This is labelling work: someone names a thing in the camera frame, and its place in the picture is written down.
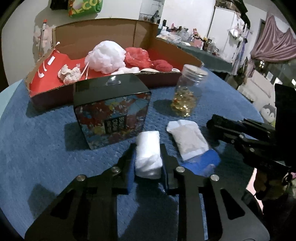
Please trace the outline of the white towel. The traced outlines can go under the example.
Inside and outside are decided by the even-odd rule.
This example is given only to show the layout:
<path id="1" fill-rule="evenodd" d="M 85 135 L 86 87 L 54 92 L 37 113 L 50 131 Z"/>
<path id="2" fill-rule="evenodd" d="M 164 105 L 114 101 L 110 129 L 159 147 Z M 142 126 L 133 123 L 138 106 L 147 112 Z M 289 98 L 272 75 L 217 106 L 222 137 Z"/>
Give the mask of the white towel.
<path id="1" fill-rule="evenodd" d="M 139 133 L 137 136 L 135 174 L 140 178 L 160 179 L 162 166 L 159 131 Z"/>

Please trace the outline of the dark red knitted item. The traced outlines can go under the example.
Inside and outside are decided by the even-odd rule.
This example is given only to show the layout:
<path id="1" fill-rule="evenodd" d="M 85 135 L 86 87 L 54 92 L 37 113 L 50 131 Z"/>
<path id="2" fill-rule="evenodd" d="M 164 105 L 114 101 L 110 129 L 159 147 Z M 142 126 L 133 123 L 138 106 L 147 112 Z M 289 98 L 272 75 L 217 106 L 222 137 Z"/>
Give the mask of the dark red knitted item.
<path id="1" fill-rule="evenodd" d="M 155 60 L 152 61 L 153 68 L 159 72 L 171 72 L 173 66 L 166 60 Z"/>

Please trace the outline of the red mesh bath loofah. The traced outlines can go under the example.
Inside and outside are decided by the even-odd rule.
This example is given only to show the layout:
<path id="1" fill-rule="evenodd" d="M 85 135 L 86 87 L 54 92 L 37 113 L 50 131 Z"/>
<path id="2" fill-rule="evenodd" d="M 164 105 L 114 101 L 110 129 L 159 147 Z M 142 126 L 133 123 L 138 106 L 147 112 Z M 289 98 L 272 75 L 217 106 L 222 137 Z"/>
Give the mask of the red mesh bath loofah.
<path id="1" fill-rule="evenodd" d="M 151 68 L 152 61 L 149 58 L 148 51 L 145 49 L 128 47 L 125 51 L 125 63 L 127 65 L 140 69 Z"/>

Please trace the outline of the white round puff with band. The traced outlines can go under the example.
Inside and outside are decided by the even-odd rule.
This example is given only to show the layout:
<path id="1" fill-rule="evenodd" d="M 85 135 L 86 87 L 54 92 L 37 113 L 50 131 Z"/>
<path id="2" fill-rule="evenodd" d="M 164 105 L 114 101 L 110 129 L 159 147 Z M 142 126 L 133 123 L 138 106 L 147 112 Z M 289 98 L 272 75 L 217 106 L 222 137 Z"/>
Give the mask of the white round puff with band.
<path id="1" fill-rule="evenodd" d="M 158 70 L 154 70 L 152 68 L 144 68 L 140 70 L 138 67 L 132 67 L 132 68 L 127 68 L 127 67 L 122 67 L 119 68 L 117 71 L 111 73 L 110 75 L 120 75 L 120 74 L 137 74 L 141 72 L 159 72 Z"/>

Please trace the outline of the white mesh bath loofah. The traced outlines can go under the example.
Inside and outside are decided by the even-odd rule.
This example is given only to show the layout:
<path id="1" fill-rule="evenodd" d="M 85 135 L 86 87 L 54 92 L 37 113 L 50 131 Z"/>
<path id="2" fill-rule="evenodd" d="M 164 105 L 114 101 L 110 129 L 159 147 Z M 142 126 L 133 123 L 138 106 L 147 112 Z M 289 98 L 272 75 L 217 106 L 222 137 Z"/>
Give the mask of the white mesh bath loofah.
<path id="1" fill-rule="evenodd" d="M 110 74 L 125 67 L 125 49 L 114 41 L 102 41 L 85 57 L 85 65 L 96 72 Z"/>

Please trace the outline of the white crochet flower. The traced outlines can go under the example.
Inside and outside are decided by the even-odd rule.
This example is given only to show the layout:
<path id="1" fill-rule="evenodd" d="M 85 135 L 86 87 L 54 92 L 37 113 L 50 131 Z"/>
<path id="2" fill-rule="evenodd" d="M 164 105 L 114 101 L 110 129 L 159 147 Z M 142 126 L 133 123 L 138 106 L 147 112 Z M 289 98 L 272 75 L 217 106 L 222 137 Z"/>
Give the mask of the white crochet flower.
<path id="1" fill-rule="evenodd" d="M 79 81 L 82 74 L 80 71 L 80 64 L 77 64 L 73 69 L 70 69 L 67 64 L 65 64 L 59 71 L 58 71 L 58 78 L 64 84 L 71 84 L 76 81 Z"/>

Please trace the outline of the white sachet packet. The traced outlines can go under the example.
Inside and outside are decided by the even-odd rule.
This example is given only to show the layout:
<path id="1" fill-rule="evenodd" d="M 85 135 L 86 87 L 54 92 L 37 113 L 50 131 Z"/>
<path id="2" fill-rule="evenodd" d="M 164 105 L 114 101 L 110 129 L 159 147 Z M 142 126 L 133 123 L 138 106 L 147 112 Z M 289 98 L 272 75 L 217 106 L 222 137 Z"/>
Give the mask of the white sachet packet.
<path id="1" fill-rule="evenodd" d="M 166 131 L 173 136 L 183 161 L 200 156 L 210 149 L 198 124 L 194 121 L 170 121 Z"/>

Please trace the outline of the penguin plush toy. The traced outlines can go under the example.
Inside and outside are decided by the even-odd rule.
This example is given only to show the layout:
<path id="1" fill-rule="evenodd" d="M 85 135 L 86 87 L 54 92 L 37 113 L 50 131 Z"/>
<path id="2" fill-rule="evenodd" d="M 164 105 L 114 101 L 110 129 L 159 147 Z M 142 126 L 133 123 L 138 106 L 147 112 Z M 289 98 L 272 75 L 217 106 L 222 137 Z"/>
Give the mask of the penguin plush toy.
<path id="1" fill-rule="evenodd" d="M 266 124 L 275 127 L 276 108 L 274 106 L 271 106 L 270 104 L 263 106 L 260 110 L 260 114 Z"/>

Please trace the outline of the clear jar with gold beads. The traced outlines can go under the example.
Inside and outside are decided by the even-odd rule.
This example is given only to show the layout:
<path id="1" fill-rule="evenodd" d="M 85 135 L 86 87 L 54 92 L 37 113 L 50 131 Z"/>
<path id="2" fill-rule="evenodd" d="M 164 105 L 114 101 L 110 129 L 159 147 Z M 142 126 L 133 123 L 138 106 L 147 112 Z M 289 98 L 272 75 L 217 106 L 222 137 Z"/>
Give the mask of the clear jar with gold beads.
<path id="1" fill-rule="evenodd" d="M 171 102 L 171 108 L 177 115 L 183 117 L 191 115 L 202 96 L 207 78 L 208 72 L 205 70 L 190 64 L 184 65 Z"/>

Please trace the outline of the table with dark green cloth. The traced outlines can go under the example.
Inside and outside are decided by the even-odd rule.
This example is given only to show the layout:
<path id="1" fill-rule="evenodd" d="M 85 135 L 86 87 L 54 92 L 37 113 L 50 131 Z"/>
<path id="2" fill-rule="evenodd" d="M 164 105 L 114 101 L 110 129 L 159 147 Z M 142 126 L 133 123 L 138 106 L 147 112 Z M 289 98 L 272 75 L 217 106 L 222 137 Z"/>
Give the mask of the table with dark green cloth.
<path id="1" fill-rule="evenodd" d="M 212 72 L 220 72 L 230 74 L 232 71 L 232 64 L 224 61 L 223 59 L 214 56 L 206 51 L 200 50 L 197 47 L 191 46 L 187 42 L 181 41 L 180 37 L 175 39 L 162 34 L 157 35 L 157 38 L 165 40 L 169 43 L 175 44 L 181 50 L 193 55 L 203 62 L 203 66 Z"/>

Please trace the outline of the white wardrobe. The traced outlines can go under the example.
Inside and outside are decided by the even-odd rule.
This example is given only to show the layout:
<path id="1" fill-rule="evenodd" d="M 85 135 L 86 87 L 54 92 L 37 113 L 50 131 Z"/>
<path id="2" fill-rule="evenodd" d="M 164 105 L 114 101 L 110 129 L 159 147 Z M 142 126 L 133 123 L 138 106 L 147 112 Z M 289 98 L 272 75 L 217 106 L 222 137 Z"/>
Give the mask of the white wardrobe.
<path id="1" fill-rule="evenodd" d="M 223 60 L 233 63 L 245 31 L 246 24 L 239 13 L 215 7 L 208 37 L 215 43 Z"/>

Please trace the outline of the pink curtain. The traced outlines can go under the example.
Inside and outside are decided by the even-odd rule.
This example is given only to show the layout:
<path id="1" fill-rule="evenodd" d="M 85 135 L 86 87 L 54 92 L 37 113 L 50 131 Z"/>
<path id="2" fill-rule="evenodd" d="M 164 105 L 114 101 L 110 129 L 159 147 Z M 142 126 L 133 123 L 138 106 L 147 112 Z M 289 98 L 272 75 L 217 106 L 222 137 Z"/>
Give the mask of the pink curtain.
<path id="1" fill-rule="evenodd" d="M 282 32 L 276 25 L 275 17 L 268 13 L 265 27 L 259 40 L 250 52 L 246 79 L 252 77 L 255 60 L 281 63 L 295 58 L 295 38 L 290 29 Z"/>

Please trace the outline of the cardboard box with red lining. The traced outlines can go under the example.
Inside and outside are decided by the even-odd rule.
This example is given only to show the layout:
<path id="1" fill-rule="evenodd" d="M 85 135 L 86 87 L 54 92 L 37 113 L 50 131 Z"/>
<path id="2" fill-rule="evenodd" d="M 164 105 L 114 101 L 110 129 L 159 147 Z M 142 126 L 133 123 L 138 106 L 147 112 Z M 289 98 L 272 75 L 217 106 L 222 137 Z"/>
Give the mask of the cardboard box with red lining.
<path id="1" fill-rule="evenodd" d="M 158 26 L 129 19 L 98 19 L 53 28 L 51 48 L 25 84 L 33 106 L 71 104 L 74 81 L 133 73 L 149 87 L 173 86 L 186 64 L 202 62 L 157 37 Z"/>

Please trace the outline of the wall mirror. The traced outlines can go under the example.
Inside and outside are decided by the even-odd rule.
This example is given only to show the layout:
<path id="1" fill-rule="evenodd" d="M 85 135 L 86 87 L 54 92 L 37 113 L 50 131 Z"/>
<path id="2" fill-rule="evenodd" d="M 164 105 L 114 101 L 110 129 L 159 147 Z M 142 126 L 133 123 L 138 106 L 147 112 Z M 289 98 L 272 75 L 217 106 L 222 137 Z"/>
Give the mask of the wall mirror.
<path id="1" fill-rule="evenodd" d="M 165 0 L 142 0 L 139 20 L 159 24 Z"/>

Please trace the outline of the black bag on wall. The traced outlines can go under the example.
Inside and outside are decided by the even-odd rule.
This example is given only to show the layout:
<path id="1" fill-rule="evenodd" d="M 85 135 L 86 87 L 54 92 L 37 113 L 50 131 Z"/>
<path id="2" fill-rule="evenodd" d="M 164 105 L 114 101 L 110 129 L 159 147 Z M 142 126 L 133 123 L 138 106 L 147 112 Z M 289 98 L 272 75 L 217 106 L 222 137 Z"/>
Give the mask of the black bag on wall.
<path id="1" fill-rule="evenodd" d="M 50 3 L 51 10 L 67 10 L 68 9 L 68 0 L 51 0 Z"/>

